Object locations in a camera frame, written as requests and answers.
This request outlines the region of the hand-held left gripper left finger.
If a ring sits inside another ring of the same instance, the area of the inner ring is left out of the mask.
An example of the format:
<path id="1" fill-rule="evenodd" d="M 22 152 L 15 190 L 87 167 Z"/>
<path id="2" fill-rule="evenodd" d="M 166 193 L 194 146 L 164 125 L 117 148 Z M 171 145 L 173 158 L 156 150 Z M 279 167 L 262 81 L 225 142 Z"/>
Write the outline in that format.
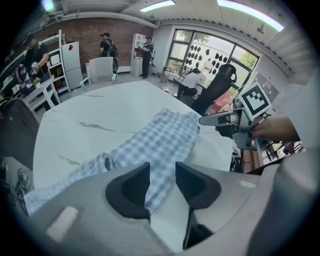
<path id="1" fill-rule="evenodd" d="M 32 216 L 38 241 L 58 256 L 170 256 L 145 206 L 150 164 L 83 178 Z"/>

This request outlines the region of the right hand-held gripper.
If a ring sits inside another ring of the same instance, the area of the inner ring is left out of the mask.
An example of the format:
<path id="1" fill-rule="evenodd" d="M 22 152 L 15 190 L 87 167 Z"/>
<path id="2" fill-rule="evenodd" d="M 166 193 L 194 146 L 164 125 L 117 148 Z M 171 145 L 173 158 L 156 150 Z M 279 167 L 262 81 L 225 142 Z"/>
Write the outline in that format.
<path id="1" fill-rule="evenodd" d="M 231 137 L 240 150 L 256 150 L 251 129 L 256 117 L 271 107 L 271 102 L 258 82 L 233 99 L 233 110 L 199 118 L 203 126 L 230 126 Z"/>

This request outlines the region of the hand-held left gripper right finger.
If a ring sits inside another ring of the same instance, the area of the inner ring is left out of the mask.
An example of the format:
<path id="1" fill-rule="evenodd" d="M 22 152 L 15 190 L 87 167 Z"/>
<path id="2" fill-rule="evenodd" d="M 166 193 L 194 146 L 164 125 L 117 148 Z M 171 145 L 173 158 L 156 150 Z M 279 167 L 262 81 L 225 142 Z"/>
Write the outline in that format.
<path id="1" fill-rule="evenodd" d="M 187 250 L 220 230 L 250 197 L 260 176 L 177 162 L 175 182 L 188 204 L 182 248 Z"/>

